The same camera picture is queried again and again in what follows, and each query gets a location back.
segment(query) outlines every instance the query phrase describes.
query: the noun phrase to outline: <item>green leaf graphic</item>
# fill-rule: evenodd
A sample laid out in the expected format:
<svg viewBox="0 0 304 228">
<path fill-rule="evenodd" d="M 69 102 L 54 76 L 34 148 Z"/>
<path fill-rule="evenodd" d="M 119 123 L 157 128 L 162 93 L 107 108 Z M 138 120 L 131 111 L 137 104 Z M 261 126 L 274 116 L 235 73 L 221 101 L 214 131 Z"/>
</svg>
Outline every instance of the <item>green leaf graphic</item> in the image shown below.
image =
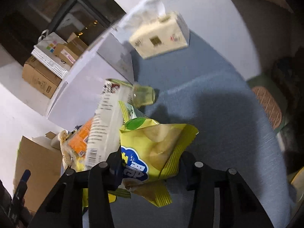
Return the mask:
<svg viewBox="0 0 304 228">
<path fill-rule="evenodd" d="M 143 117 L 137 117 L 134 119 L 131 119 L 130 121 L 125 123 L 125 127 L 128 130 L 135 130 L 138 127 L 140 127 L 145 121 L 145 118 Z"/>
</svg>

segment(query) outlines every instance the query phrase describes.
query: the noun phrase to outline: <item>tissue box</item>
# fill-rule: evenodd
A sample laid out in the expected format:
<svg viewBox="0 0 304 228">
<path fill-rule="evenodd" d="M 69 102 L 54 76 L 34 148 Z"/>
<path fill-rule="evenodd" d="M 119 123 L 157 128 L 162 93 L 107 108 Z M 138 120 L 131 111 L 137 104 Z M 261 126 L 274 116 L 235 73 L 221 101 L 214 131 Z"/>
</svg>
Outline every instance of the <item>tissue box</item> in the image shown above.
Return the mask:
<svg viewBox="0 0 304 228">
<path fill-rule="evenodd" d="M 189 28 L 182 16 L 171 12 L 150 24 L 142 25 L 133 33 L 129 42 L 145 59 L 188 47 L 189 38 Z"/>
</svg>

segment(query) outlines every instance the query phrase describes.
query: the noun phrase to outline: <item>blue logo on bag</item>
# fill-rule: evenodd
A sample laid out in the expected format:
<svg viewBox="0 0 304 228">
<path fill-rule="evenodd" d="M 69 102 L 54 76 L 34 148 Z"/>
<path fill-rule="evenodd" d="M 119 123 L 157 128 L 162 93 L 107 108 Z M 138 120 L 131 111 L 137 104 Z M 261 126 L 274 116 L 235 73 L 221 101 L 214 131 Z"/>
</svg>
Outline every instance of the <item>blue logo on bag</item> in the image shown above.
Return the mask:
<svg viewBox="0 0 304 228">
<path fill-rule="evenodd" d="M 121 146 L 124 165 L 123 178 L 134 178 L 140 181 L 148 179 L 148 166 L 143 162 L 133 148 Z"/>
</svg>

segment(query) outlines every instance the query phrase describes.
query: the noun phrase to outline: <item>potato chip bag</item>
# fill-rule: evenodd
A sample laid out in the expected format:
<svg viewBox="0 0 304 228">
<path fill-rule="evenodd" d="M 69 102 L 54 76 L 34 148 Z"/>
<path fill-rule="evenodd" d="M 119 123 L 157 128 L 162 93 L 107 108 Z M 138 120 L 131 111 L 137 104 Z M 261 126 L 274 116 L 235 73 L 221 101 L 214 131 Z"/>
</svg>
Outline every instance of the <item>potato chip bag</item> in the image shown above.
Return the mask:
<svg viewBox="0 0 304 228">
<path fill-rule="evenodd" d="M 120 129 L 124 186 L 156 206 L 170 204 L 169 192 L 161 180 L 178 173 L 180 156 L 196 137 L 197 128 L 159 124 L 147 117 L 130 119 L 135 108 L 123 102 L 120 106 L 125 121 Z"/>
</svg>

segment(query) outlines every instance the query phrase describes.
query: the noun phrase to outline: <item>cardboard box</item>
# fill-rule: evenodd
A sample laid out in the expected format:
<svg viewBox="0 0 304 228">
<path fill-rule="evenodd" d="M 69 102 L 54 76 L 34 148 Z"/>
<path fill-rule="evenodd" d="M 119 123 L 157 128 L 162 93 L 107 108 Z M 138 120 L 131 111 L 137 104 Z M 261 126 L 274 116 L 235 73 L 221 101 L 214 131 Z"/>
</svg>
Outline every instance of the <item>cardboard box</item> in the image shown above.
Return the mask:
<svg viewBox="0 0 304 228">
<path fill-rule="evenodd" d="M 22 137 L 19 145 L 14 189 L 25 170 L 30 170 L 31 176 L 27 182 L 25 206 L 32 212 L 37 212 L 48 193 L 60 178 L 62 155 L 60 151 L 51 151 L 26 137 Z"/>
<path fill-rule="evenodd" d="M 32 87 L 51 98 L 61 79 L 46 66 L 31 56 L 24 64 L 22 78 Z"/>
<path fill-rule="evenodd" d="M 67 44 L 57 44 L 54 55 L 65 61 L 69 66 L 72 66 L 79 57 L 67 47 Z"/>
<path fill-rule="evenodd" d="M 53 67 L 55 65 L 59 69 L 63 68 L 69 71 L 71 67 L 53 54 L 57 44 L 66 44 L 66 42 L 56 33 L 52 32 L 38 44 L 34 45 L 38 51 L 34 48 L 32 55 L 35 56 L 36 54 L 37 58 L 41 57 L 41 59 L 44 59 L 45 62 L 49 63 Z"/>
<path fill-rule="evenodd" d="M 53 53 L 72 66 L 88 46 L 75 33 L 67 41 L 67 44 L 57 44 Z"/>
</svg>

